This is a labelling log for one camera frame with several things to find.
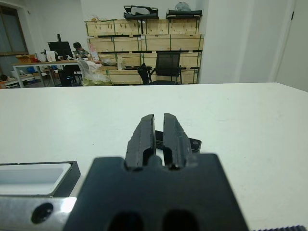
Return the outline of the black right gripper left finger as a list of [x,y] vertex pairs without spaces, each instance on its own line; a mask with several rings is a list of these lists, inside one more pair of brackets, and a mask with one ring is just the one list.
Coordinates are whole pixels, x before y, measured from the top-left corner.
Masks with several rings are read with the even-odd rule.
[[125,165],[127,168],[142,168],[156,154],[154,114],[141,118],[127,145]]

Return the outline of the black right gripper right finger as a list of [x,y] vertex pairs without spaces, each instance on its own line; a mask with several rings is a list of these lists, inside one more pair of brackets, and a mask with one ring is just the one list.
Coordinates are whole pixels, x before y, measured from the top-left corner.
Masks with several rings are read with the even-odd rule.
[[163,154],[165,167],[184,168],[192,155],[191,144],[176,116],[164,114]]

